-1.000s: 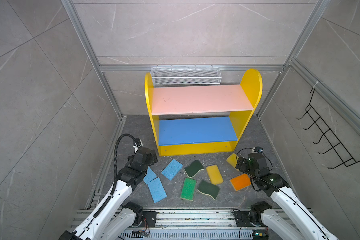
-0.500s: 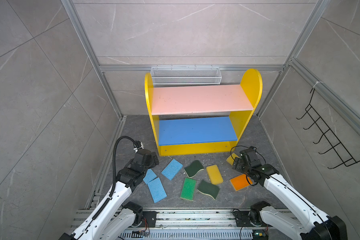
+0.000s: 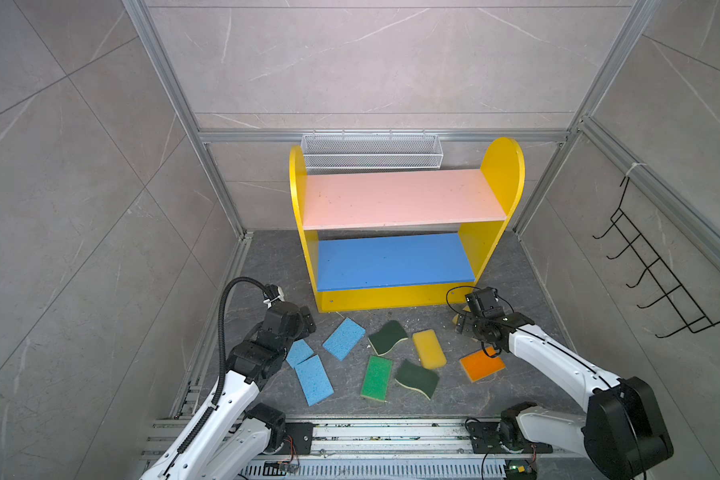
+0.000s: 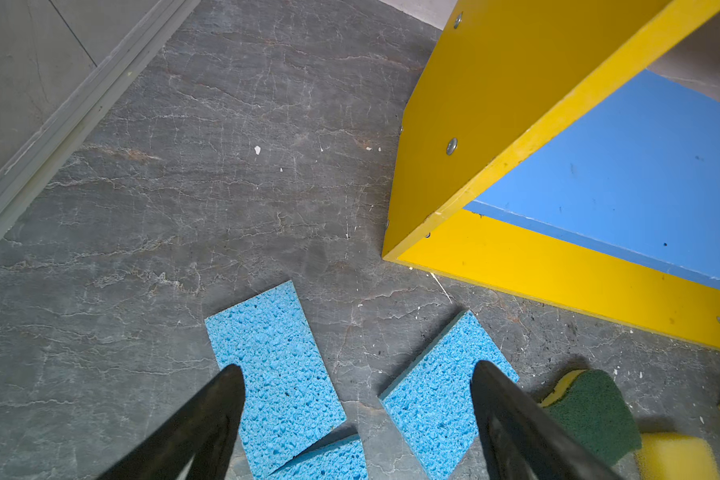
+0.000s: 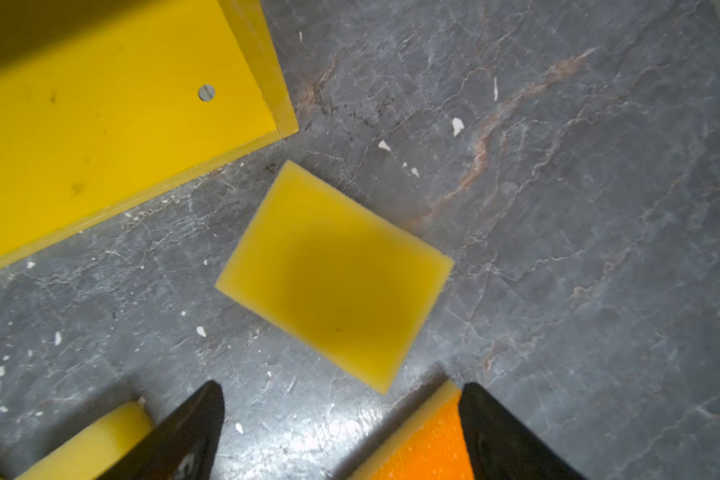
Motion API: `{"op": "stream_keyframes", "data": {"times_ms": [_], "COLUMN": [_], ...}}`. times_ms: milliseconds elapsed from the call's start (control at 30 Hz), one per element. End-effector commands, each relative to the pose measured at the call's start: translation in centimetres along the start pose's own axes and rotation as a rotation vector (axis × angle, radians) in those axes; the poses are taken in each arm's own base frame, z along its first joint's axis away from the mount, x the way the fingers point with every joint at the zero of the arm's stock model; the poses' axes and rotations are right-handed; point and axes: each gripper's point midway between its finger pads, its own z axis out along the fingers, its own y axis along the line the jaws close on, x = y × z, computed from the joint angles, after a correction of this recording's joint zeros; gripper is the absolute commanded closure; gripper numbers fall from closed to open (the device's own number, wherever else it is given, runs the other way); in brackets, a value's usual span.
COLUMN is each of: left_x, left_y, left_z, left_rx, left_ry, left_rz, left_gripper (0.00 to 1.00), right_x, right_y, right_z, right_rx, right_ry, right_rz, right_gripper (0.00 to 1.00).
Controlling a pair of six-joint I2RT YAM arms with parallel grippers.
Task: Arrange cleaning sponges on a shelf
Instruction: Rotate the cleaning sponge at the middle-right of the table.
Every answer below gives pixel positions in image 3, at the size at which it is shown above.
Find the bright green sponge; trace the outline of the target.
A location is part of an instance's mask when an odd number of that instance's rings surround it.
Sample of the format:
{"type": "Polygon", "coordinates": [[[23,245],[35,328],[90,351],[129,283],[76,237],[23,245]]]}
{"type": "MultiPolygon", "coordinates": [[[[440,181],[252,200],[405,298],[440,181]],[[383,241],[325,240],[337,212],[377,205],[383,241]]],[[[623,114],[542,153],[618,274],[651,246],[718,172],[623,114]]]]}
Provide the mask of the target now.
{"type": "Polygon", "coordinates": [[[360,395],[363,398],[386,401],[393,361],[379,356],[369,358],[360,395]]]}

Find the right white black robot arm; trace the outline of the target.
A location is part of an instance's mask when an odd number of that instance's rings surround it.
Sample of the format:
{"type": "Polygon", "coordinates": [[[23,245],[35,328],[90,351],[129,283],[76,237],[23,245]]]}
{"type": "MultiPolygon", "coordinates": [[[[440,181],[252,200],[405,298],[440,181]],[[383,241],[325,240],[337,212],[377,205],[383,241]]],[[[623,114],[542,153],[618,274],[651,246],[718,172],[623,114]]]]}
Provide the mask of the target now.
{"type": "Polygon", "coordinates": [[[609,479],[633,479],[671,459],[674,445],[651,386],[596,366],[516,312],[491,287],[471,286],[456,330],[481,344],[481,355],[511,354],[544,374],[582,409],[566,414],[534,402],[504,410],[499,447],[519,454],[535,445],[556,446],[587,457],[609,479]]]}

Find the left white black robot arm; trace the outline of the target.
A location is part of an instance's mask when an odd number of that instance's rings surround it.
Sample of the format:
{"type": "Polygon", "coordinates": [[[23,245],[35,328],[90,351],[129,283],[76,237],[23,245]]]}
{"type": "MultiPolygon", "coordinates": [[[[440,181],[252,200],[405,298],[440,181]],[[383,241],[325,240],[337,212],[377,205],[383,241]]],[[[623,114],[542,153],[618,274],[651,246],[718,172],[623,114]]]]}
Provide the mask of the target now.
{"type": "Polygon", "coordinates": [[[283,447],[285,414],[256,401],[293,343],[316,331],[311,312],[273,301],[264,320],[222,360],[200,412],[143,479],[234,479],[256,456],[283,447]]]}

